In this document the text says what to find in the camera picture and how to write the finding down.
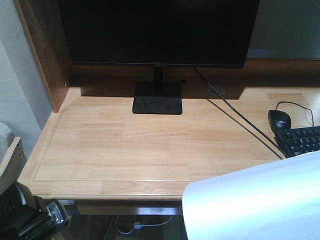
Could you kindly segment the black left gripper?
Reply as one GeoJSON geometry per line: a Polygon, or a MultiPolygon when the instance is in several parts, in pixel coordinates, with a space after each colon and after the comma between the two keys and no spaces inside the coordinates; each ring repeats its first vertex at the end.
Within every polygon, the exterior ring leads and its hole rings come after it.
{"type": "Polygon", "coordinates": [[[45,219],[45,207],[23,184],[15,181],[0,196],[0,238],[26,240],[45,219]]]}

